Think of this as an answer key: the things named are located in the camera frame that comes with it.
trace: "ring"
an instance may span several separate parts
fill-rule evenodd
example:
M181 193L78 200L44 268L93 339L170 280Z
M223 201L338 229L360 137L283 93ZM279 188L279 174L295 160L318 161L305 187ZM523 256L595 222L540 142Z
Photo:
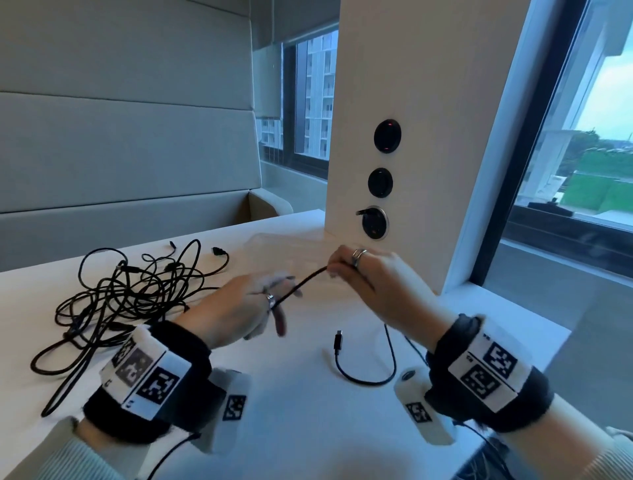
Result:
M357 248L354 250L354 253L352 253L352 267L354 267L356 270L358 270L358 260L360 260L362 254L364 254L366 251L367 250L365 248Z
M266 299L268 300L268 310L272 310L276 303L275 296L268 292L264 292L264 295L266 295Z

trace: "cable end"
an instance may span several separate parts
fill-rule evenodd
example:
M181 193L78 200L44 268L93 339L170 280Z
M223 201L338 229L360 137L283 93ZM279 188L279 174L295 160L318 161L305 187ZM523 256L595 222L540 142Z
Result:
M341 330L338 330L336 332L336 335L334 336L334 353L336 355L339 354L342 346L343 346L343 332Z

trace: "white table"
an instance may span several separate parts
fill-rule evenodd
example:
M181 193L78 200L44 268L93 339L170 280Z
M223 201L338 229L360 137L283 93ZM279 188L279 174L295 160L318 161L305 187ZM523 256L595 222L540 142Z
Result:
M200 267L210 271L221 260L211 253L219 246L231 254L226 273L212 277L221 285L249 272L242 250L255 233L268 232L333 240L323 231L320 210L270 218L173 239L180 248L198 238L203 244ZM132 265L141 253L168 251L167 241L123 249ZM81 406L98 386L98 370L111 353L102 353L73 393L52 416L40 411L60 380L32 373L29 362L43 347L61 337L53 322L57 304L81 290L77 282L80 258L72 258L0 273L0 477L4 477L37 445L53 424L67 415L80 415ZM87 266L99 279L111 273L113 257L100 254ZM232 453L210 457L191 445L181 447L161 467L158 478L253 479L424 479L451 478L481 446L474 433L459 432L449 447L428 445L398 403L391 385L362 388L345 381L333 367L336 330L344 331L341 363L351 374L382 379L391 371L391 358L382 324L345 285L336 281L307 284L304 298L289 299L288 335L279 339L270 326L264 335L214 351L211 360L248 372L254 389L248 418ZM551 361L569 331L482 288L465 284L442 297L456 311L486 313L520 338L540 368ZM398 371L418 365L419 358L402 335L393 332ZM63 348L48 365L66 364L76 351ZM144 477L164 452L180 438L171 434L152 447Z

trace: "right hand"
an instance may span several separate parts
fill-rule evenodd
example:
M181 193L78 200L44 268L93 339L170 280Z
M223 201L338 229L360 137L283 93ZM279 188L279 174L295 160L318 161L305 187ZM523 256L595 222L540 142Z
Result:
M354 248L341 245L328 261L330 275L340 277L387 325L433 352L457 314L443 307L424 280L398 255L367 249L351 266Z

